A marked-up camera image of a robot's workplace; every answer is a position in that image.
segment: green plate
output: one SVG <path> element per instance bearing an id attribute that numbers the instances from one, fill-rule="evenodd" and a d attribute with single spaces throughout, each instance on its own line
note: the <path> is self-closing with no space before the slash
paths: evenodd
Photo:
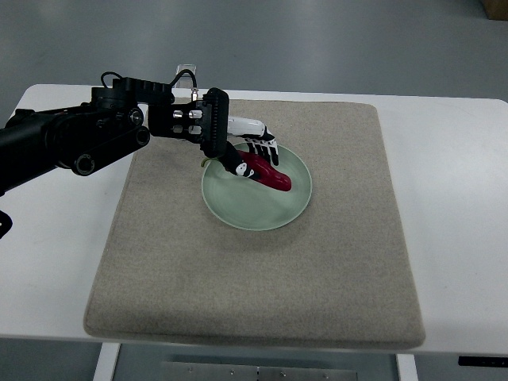
<path id="1" fill-rule="evenodd" d="M 237 149 L 248 151 L 245 143 Z M 277 171 L 291 178 L 291 190 L 283 192 L 245 177 L 233 176 L 222 164 L 210 160 L 202 177 L 202 195 L 210 211 L 238 229 L 276 229 L 299 216 L 312 194 L 309 169 L 292 151 L 279 146 Z"/>

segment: metal plate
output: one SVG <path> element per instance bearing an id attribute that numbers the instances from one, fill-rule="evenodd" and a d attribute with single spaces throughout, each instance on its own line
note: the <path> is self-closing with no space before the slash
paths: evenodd
<path id="1" fill-rule="evenodd" d="M 233 364 L 161 363 L 163 381 L 357 381 L 355 371 L 256 367 Z"/>

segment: cardboard box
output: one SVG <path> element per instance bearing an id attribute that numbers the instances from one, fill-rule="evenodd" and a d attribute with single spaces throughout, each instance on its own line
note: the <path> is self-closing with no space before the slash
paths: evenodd
<path id="1" fill-rule="evenodd" d="M 482 3 L 491 20 L 508 21 L 508 0 L 482 0 Z"/>

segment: floor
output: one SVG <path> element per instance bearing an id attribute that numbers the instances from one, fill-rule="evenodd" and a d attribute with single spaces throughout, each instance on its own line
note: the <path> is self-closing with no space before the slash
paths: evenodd
<path id="1" fill-rule="evenodd" d="M 201 88 L 508 101 L 507 57 L 508 22 L 486 19 L 479 0 L 4 0 L 0 125 L 36 83 L 94 85 L 109 70 L 167 83 L 188 63 Z M 99 349 L 0 340 L 0 379 L 92 379 Z M 125 346 L 118 371 L 159 350 Z M 483 370 L 455 364 L 417 356 L 420 379 Z"/>

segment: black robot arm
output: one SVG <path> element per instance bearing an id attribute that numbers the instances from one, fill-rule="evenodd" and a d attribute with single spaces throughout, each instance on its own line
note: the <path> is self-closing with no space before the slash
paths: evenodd
<path id="1" fill-rule="evenodd" d="M 91 102 L 58 110 L 16 110 L 0 129 L 0 195 L 56 167 L 90 175 L 144 147 L 150 135 L 200 144 L 208 157 L 226 152 L 228 95 L 211 89 L 202 100 L 174 104 L 172 83 L 133 78 L 93 87 Z M 148 128 L 139 103 L 148 104 Z"/>

